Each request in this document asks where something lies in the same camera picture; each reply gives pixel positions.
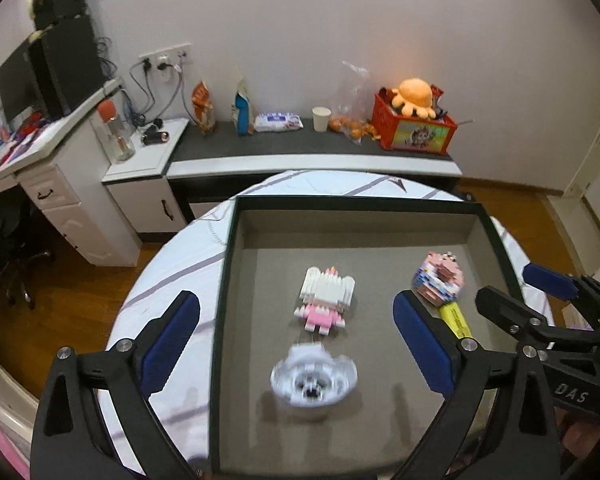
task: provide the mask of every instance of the yellow tube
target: yellow tube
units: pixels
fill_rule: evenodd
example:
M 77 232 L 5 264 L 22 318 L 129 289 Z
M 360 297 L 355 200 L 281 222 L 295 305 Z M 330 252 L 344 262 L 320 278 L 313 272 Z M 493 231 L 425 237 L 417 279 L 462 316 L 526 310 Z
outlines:
M 467 325 L 466 320 L 462 315 L 462 311 L 455 301 L 440 307 L 440 317 L 453 333 L 456 334 L 458 339 L 462 339 L 463 337 L 474 337 L 471 335 L 469 325 Z

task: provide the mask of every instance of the bottle with red cap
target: bottle with red cap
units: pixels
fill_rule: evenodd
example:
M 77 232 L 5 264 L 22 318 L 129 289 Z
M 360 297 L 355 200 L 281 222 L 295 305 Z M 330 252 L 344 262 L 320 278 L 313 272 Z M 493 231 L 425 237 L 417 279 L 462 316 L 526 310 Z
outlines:
M 104 146 L 105 151 L 111 152 L 116 160 L 122 161 L 131 158 L 136 149 L 131 138 L 126 134 L 124 124 L 116 111 L 116 105 L 111 99 L 104 99 L 98 105 L 98 113 L 104 122 L 109 140 L 109 150 Z

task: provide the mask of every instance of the blue gripper pad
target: blue gripper pad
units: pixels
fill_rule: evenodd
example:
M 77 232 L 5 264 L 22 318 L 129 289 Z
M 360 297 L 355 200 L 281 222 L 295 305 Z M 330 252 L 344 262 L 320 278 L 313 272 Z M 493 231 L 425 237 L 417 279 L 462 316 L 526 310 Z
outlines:
M 522 279 L 527 285 L 539 288 L 559 300 L 569 301 L 578 294 L 578 289 L 569 276 L 538 264 L 526 264 L 522 271 Z
M 157 335 L 154 343 L 144 352 L 140 363 L 139 389 L 145 398 L 164 388 L 173 367 L 198 325 L 200 321 L 198 297 L 191 292 L 182 291 L 162 317 L 151 320 L 142 332 L 148 330 L 150 334 L 151 328 L 154 328 L 150 327 L 151 323 L 165 320 L 166 325 Z
M 404 293 L 394 299 L 394 322 L 429 389 L 448 399 L 455 388 L 452 361 Z

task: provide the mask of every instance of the drawer handle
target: drawer handle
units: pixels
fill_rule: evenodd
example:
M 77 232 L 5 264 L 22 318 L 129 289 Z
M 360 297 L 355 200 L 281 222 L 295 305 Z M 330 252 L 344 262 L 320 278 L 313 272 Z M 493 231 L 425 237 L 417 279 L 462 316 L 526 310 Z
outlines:
M 173 215 L 169 212 L 169 209 L 167 208 L 166 200 L 162 200 L 162 209 L 164 211 L 164 214 L 169 217 L 169 220 L 171 220 L 173 222 Z
M 49 198 L 49 196 L 54 192 L 53 189 L 50 189 L 49 192 L 46 195 L 43 195 L 42 193 L 38 192 L 38 200 L 44 200 L 45 198 Z

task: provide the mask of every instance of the round table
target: round table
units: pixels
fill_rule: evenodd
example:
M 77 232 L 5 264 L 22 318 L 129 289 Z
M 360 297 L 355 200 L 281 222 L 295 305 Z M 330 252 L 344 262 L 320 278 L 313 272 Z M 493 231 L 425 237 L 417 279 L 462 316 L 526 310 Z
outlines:
M 287 171 L 240 193 L 249 194 L 460 200 L 445 191 L 404 178 L 349 171 Z M 189 461 L 208 459 L 212 346 L 222 263 L 233 211 L 234 199 L 225 200 L 180 231 L 155 255 L 126 297 L 107 343 L 109 349 L 119 339 L 135 338 L 149 320 L 162 315 L 181 290 L 190 290 L 198 296 L 200 322 L 166 386 L 150 398 L 171 440 Z M 522 270 L 529 259 L 513 236 L 495 218 L 492 221 L 514 267 L 526 304 L 552 324 L 553 316 L 545 294 L 522 280 Z M 100 405 L 122 463 L 141 472 L 107 392 L 100 392 Z

